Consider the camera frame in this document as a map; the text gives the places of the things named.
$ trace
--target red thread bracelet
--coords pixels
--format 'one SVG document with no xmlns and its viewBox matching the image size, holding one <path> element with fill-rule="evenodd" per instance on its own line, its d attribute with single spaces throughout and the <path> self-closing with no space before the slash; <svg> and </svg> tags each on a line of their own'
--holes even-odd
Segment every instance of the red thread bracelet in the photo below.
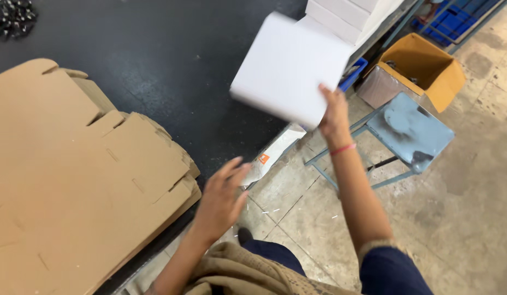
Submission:
<svg viewBox="0 0 507 295">
<path fill-rule="evenodd" d="M 355 149 L 356 146 L 357 146 L 357 144 L 355 144 L 355 143 L 345 145 L 343 147 L 340 147 L 340 148 L 336 149 L 333 152 L 330 152 L 330 156 L 333 157 L 333 156 L 335 156 L 336 154 L 338 154 L 340 152 L 344 152 L 346 150 Z"/>
</svg>

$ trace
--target orange logo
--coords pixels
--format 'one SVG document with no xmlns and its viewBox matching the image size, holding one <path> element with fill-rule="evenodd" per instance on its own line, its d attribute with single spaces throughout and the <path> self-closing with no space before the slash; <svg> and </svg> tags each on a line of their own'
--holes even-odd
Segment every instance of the orange logo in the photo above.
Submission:
<svg viewBox="0 0 507 295">
<path fill-rule="evenodd" d="M 268 161 L 268 159 L 270 158 L 270 156 L 266 155 L 266 154 L 262 154 L 260 157 L 259 157 L 259 161 L 261 161 L 261 163 L 264 165 L 266 164 L 266 162 Z"/>
</svg>

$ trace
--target right hand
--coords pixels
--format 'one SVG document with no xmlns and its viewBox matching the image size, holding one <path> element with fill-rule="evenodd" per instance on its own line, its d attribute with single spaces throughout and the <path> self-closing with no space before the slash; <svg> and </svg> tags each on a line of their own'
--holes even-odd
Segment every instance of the right hand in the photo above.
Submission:
<svg viewBox="0 0 507 295">
<path fill-rule="evenodd" d="M 340 149 L 354 141 L 350 135 L 350 124 L 348 122 L 348 103 L 345 94 L 339 89 L 331 92 L 323 84 L 319 90 L 326 99 L 328 106 L 319 124 L 319 130 L 326 139 L 330 151 Z"/>
</svg>

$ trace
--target blue stool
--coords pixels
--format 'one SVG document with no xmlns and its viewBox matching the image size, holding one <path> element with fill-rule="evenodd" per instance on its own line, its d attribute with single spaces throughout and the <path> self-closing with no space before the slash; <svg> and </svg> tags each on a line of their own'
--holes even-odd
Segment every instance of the blue stool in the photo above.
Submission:
<svg viewBox="0 0 507 295">
<path fill-rule="evenodd" d="M 455 137 L 450 128 L 404 92 L 400 92 L 392 100 L 350 126 L 350 130 L 363 122 L 361 127 L 351 133 L 352 137 L 368 130 L 394 154 L 393 157 L 369 167 L 368 171 L 395 160 L 401 160 L 409 168 L 409 171 L 403 174 L 372 185 L 372 189 L 414 174 L 421 174 Z M 337 184 L 315 163 L 327 153 L 328 148 L 324 148 L 304 165 L 313 165 L 336 189 L 339 189 Z"/>
</svg>

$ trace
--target stained floor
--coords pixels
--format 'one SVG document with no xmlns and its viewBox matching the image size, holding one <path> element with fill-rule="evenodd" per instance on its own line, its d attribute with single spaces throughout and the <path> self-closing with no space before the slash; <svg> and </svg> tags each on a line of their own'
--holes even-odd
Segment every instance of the stained floor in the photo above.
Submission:
<svg viewBox="0 0 507 295">
<path fill-rule="evenodd" d="M 435 294 L 507 294 L 507 7 L 455 57 L 468 78 L 465 87 L 440 114 L 430 102 L 422 105 L 456 138 L 422 175 L 376 194 L 396 239 L 411 252 Z M 372 111 L 355 94 L 349 105 L 352 122 Z M 369 134 L 356 141 L 373 162 L 391 156 Z M 336 192 L 313 167 L 303 166 L 324 146 L 317 132 L 307 134 L 255 185 L 249 210 L 221 240 L 236 243 L 234 232 L 246 226 L 256 239 L 287 246 L 310 278 L 360 290 Z M 332 172 L 327 157 L 319 164 Z M 394 162 L 375 170 L 370 181 L 404 169 Z M 149 285 L 177 245 L 178 239 L 140 273 L 130 293 Z"/>
</svg>

